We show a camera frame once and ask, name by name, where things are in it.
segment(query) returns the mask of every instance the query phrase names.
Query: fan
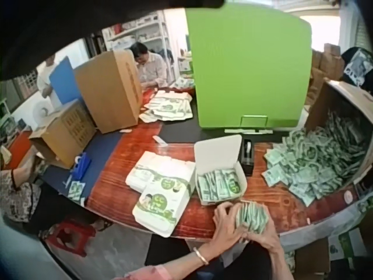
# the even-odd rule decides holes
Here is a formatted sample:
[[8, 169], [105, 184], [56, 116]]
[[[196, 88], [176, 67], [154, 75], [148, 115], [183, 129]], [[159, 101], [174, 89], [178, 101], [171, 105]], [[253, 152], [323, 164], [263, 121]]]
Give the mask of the fan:
[[53, 112], [52, 105], [47, 101], [41, 101], [35, 104], [33, 109], [33, 117], [37, 125], [42, 125], [43, 120], [47, 115]]

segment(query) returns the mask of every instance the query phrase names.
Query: sleeve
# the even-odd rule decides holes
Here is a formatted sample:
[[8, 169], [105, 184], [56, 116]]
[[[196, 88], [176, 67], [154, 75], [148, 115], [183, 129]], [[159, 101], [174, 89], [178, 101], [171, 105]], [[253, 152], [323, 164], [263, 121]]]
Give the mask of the sleeve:
[[130, 272], [123, 278], [113, 280], [173, 280], [170, 273], [162, 265], [156, 267], [143, 267], [134, 272]]
[[156, 78], [155, 81], [157, 82], [158, 87], [164, 88], [167, 86], [167, 67], [160, 55], [156, 58], [156, 67], [158, 78]]
[[11, 170], [0, 171], [0, 206], [7, 205], [9, 194], [15, 190]]
[[44, 90], [45, 88], [47, 88], [47, 86], [48, 86], [47, 83], [45, 83], [45, 82], [43, 81], [43, 79], [41, 78], [40, 75], [37, 76], [37, 79], [36, 79], [36, 85], [37, 85], [37, 88], [38, 88], [38, 90], [40, 91], [40, 93], [42, 93], [43, 90]]

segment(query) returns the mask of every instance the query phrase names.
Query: blue board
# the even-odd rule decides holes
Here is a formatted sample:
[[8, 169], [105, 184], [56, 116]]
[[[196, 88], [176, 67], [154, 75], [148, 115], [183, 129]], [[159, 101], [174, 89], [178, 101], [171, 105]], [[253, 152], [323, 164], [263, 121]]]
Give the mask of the blue board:
[[53, 70], [49, 77], [51, 85], [62, 104], [74, 99], [79, 99], [84, 103], [78, 84], [75, 80], [74, 70], [68, 57], [65, 57]]

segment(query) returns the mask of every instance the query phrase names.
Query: pink sleeve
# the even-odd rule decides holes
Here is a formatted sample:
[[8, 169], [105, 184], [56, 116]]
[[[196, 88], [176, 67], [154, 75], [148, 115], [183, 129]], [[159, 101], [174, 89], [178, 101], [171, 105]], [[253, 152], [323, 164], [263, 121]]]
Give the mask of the pink sleeve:
[[123, 278], [113, 280], [173, 280], [171, 275], [162, 265], [156, 267], [143, 267], [134, 272], [130, 272]]

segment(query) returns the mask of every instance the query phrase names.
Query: woman's hand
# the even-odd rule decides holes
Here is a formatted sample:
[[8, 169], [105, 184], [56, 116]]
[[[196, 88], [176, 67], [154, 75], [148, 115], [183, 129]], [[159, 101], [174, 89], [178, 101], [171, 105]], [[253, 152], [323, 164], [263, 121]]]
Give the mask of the woman's hand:
[[263, 205], [267, 215], [269, 217], [268, 223], [262, 234], [256, 234], [254, 232], [246, 232], [243, 237], [258, 242], [262, 247], [266, 248], [270, 254], [283, 253], [283, 249], [280, 243], [280, 239], [277, 235], [275, 223], [268, 211], [268, 208]]
[[230, 249], [247, 231], [244, 227], [235, 228], [235, 218], [241, 206], [240, 203], [233, 205], [230, 202], [224, 202], [215, 209], [213, 218], [216, 227], [215, 234], [210, 242], [202, 245], [199, 249], [207, 261]]

